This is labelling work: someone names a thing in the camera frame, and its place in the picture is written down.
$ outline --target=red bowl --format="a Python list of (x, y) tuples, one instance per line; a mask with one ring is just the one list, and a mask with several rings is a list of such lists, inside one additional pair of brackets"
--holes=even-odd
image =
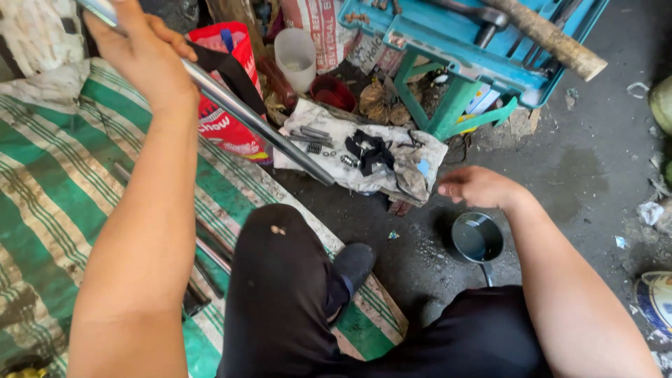
[(342, 81), (332, 76), (315, 77), (310, 85), (310, 96), (316, 101), (324, 102), (346, 112), (352, 113), (357, 107), (355, 95)]

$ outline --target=black pants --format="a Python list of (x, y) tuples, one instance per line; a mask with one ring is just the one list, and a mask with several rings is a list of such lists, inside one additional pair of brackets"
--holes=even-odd
[(250, 214), (232, 270), (218, 378), (550, 375), (517, 286), (463, 291), (439, 319), (376, 360), (342, 355), (327, 323), (341, 304), (342, 280), (288, 205)]

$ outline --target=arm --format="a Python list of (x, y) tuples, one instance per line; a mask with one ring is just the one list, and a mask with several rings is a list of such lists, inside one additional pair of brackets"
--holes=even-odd
[(467, 167), (449, 173), (439, 193), (504, 211), (530, 318), (557, 377), (661, 376), (628, 312), (523, 186)]
[(87, 262), (68, 376), (186, 377), (181, 303), (195, 250), (198, 91), (178, 53), (196, 58), (137, 0), (116, 8), (128, 38), (90, 14), (85, 20), (102, 56), (149, 101), (153, 119)]

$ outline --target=wooden hammer handle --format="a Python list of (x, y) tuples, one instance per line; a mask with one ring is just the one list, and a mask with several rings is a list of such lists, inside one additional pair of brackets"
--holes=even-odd
[(509, 21), (523, 34), (555, 56), (581, 79), (590, 81), (605, 67), (607, 62), (567, 36), (553, 23), (521, 4), (518, 0), (482, 0), (509, 16)]

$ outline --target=red plastic bag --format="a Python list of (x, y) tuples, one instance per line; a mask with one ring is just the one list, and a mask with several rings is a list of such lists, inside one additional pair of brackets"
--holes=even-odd
[[(231, 31), (233, 51), (228, 51), (222, 41), (220, 33), (223, 29)], [(252, 55), (252, 43), (244, 24), (240, 22), (220, 22), (219, 24), (192, 30), (187, 34), (187, 39), (210, 50), (228, 52), (233, 55), (245, 68), (245, 72), (247, 72), (259, 95), (261, 95), (257, 67)], [(211, 72), (210, 76), (226, 87), (217, 71)], [(221, 149), (236, 153), (257, 163), (270, 163), (272, 161), (272, 154), (266, 151), (266, 143), (259, 135), (251, 132), (226, 110), (203, 95), (201, 95), (201, 102), (198, 105), (198, 114), (200, 121), (198, 132)]]

